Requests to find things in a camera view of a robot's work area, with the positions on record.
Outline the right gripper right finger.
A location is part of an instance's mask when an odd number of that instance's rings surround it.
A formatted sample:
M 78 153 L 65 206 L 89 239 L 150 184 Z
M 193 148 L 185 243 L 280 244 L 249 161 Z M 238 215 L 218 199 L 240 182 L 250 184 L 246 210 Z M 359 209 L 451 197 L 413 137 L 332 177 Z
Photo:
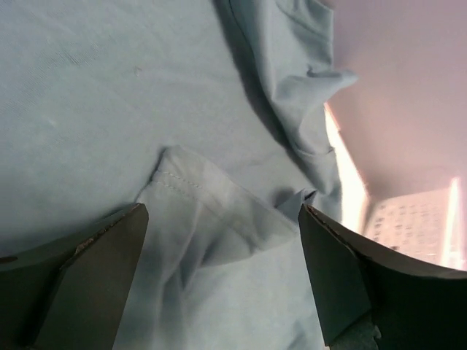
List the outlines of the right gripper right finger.
M 330 349 L 464 349 L 466 273 L 378 244 L 303 205 L 306 268 Z

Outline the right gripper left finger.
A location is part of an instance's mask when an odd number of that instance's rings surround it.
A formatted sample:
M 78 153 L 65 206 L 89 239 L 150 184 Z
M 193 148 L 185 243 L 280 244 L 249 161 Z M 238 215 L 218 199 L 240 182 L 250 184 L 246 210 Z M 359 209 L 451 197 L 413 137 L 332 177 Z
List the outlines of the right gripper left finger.
M 111 349 L 147 232 L 135 203 L 88 229 L 1 257 L 2 349 Z

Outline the blue t-shirt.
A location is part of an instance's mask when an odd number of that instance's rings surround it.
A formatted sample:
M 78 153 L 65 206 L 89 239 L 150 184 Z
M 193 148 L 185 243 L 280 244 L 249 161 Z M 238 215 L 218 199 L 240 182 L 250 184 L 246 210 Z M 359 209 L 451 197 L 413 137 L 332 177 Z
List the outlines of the blue t-shirt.
M 323 349 L 301 206 L 341 218 L 329 1 L 3 1 L 1 250 L 130 203 L 115 349 Z

